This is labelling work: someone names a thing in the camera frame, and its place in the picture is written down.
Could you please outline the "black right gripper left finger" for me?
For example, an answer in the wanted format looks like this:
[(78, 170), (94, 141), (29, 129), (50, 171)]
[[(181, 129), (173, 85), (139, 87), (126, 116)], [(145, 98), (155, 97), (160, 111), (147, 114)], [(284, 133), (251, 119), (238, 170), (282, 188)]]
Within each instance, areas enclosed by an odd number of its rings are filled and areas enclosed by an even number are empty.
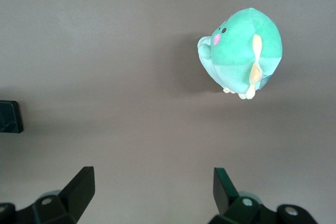
[(86, 166), (60, 192), (48, 193), (24, 209), (0, 202), (0, 224), (77, 224), (94, 194), (94, 168)]

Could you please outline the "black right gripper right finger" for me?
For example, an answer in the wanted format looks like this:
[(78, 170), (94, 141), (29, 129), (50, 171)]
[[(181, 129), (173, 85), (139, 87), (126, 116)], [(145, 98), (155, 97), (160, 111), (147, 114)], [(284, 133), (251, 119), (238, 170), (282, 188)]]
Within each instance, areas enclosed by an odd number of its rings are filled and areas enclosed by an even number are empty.
[(302, 207), (283, 204), (272, 211), (255, 195), (239, 193), (224, 168), (214, 168), (213, 196), (219, 214), (211, 224), (318, 224)]

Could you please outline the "black phone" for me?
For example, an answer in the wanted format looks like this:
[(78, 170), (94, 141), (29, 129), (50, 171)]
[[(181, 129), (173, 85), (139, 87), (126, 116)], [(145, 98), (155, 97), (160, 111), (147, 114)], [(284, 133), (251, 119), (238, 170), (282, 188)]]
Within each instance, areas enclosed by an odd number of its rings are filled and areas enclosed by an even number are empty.
[(0, 100), (0, 133), (19, 134), (24, 130), (17, 101)]

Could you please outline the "green dinosaur plush toy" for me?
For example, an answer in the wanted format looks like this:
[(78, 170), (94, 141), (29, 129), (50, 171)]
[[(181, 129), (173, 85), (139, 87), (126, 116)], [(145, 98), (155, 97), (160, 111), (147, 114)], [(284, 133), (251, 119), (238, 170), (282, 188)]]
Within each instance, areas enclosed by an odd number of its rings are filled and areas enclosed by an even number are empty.
[(200, 62), (224, 93), (252, 99), (274, 74), (282, 59), (276, 24), (247, 8), (231, 15), (211, 36), (197, 43)]

